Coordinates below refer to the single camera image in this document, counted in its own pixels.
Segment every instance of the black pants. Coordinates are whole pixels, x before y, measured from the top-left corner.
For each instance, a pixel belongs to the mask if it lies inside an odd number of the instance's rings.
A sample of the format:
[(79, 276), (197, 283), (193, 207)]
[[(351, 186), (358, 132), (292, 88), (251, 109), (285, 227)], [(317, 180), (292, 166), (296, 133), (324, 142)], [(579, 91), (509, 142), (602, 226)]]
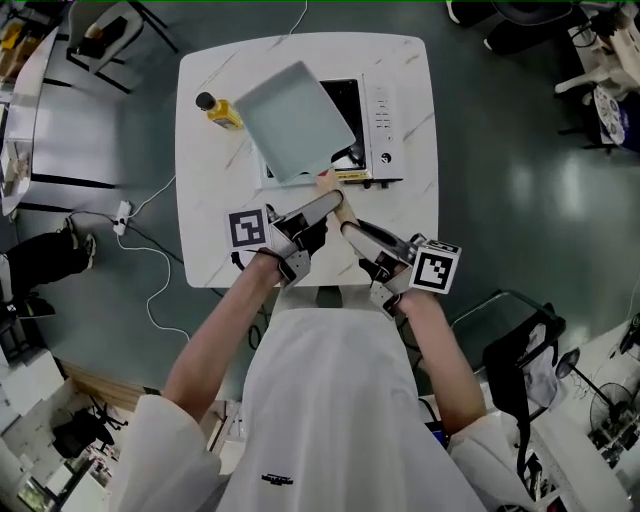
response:
[(73, 248), (68, 229), (30, 238), (9, 250), (7, 258), (15, 298), (24, 297), (39, 284), (79, 274), (89, 265), (87, 251)]

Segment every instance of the white marble table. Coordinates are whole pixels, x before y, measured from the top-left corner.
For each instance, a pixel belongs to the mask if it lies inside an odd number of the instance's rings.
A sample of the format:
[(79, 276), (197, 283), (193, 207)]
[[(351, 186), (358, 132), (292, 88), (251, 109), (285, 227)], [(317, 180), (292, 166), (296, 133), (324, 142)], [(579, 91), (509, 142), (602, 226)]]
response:
[[(40, 93), (42, 92), (44, 74), (49, 65), (49, 57), (56, 42), (57, 34), (58, 27), (49, 33), (27, 59), (27, 62), (24, 63), (13, 86), (13, 95), (9, 105), (9, 117), (7, 118), (4, 132), (4, 141), (18, 143), (21, 146), (19, 149), (28, 153), (31, 161), (33, 160), (33, 139), (35, 137)], [(3, 144), (3, 152), (6, 150), (6, 144)], [(27, 193), (30, 182), (31, 175), (26, 176), (20, 183), (14, 185), (11, 195), (6, 197), (3, 195), (3, 215), (9, 215), (16, 209)]]
[[(264, 203), (286, 213), (317, 196), (314, 187), (256, 189), (255, 158), (246, 131), (229, 132), (195, 105), (202, 91), (234, 101), (286, 66), (303, 60), (320, 79), (356, 74), (395, 79), (405, 146), (402, 182), (388, 189), (346, 185), (356, 215), (400, 237), (437, 238), (438, 155), (429, 64), (415, 37), (317, 33), (268, 37), (192, 53), (182, 59), (176, 106), (176, 176), (187, 281), (228, 287), (239, 270), (228, 256), (223, 212)], [(248, 261), (250, 253), (241, 255)], [(351, 246), (330, 220), (325, 246), (301, 286), (369, 283)]]

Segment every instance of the power strip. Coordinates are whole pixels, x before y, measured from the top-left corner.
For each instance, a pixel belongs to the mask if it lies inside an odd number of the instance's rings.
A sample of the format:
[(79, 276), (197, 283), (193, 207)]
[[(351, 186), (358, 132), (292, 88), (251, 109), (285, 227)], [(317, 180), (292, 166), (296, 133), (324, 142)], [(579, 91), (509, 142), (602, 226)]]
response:
[(116, 214), (117, 225), (113, 226), (113, 230), (116, 235), (122, 236), (127, 230), (127, 222), (129, 222), (129, 215), (131, 214), (131, 203), (129, 201), (120, 201), (118, 213)]

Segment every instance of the black bottle cap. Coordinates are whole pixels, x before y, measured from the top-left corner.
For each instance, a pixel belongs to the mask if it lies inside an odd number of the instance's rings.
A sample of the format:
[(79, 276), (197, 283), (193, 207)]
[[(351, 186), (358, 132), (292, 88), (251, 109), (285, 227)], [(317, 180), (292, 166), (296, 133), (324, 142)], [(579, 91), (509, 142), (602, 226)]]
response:
[(196, 105), (204, 111), (211, 110), (216, 106), (216, 99), (208, 92), (201, 92), (196, 98)]

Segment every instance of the white lab coat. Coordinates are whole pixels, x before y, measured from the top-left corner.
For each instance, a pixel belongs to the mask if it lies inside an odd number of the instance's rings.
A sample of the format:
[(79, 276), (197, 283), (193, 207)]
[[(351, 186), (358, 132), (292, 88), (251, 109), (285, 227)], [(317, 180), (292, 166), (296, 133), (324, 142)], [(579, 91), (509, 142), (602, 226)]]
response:
[(140, 399), (110, 510), (476, 511), (532, 508), (507, 441), (486, 417), (450, 454), (420, 421), (395, 325), (381, 313), (297, 309), (272, 318), (243, 395), (244, 455), (229, 478), (195, 421)]

